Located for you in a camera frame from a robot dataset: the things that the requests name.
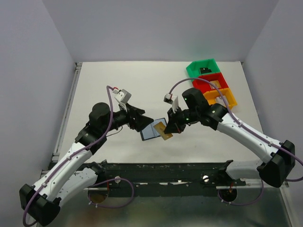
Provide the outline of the gold credit card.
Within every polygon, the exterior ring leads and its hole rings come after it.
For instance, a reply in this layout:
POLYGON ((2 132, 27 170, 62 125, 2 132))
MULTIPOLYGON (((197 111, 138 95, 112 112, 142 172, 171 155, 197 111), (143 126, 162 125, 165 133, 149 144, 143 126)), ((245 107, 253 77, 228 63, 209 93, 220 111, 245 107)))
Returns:
POLYGON ((163 122, 159 122, 159 123, 155 124, 154 129, 164 140, 168 140, 173 137, 173 135, 171 133, 166 134, 164 132, 166 129, 166 126, 164 125, 163 122))

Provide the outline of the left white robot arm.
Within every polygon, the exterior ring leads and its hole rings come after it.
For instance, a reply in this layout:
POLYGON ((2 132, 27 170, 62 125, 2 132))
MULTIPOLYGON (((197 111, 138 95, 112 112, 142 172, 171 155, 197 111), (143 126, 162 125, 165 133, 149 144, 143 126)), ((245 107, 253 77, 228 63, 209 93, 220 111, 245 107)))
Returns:
POLYGON ((144 110, 129 104, 120 107, 118 112, 113 112, 112 104, 95 104, 89 114, 89 121, 65 156, 33 185, 25 184, 21 187, 19 195, 24 210, 24 226, 29 226, 27 215, 40 225, 47 226, 69 199, 95 184, 101 172, 96 165, 84 168, 79 175, 74 173, 101 148, 109 131, 128 125, 130 129, 140 132, 151 124, 153 119, 144 114, 144 110))

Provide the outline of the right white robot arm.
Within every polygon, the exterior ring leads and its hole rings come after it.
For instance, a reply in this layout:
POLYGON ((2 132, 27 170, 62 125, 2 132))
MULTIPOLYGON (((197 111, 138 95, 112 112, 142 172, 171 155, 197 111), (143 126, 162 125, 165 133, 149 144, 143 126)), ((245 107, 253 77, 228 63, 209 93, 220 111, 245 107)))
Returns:
POLYGON ((210 105, 196 88, 184 91, 182 96, 187 104, 185 110, 179 107, 177 96, 167 93, 164 97, 164 102, 172 105, 167 112, 169 121, 165 134, 182 133, 187 125, 200 122, 235 139, 258 157, 254 161, 229 161, 224 171, 231 179, 261 179, 276 188, 283 184, 295 166, 294 143, 266 136, 242 122, 221 104, 210 105))

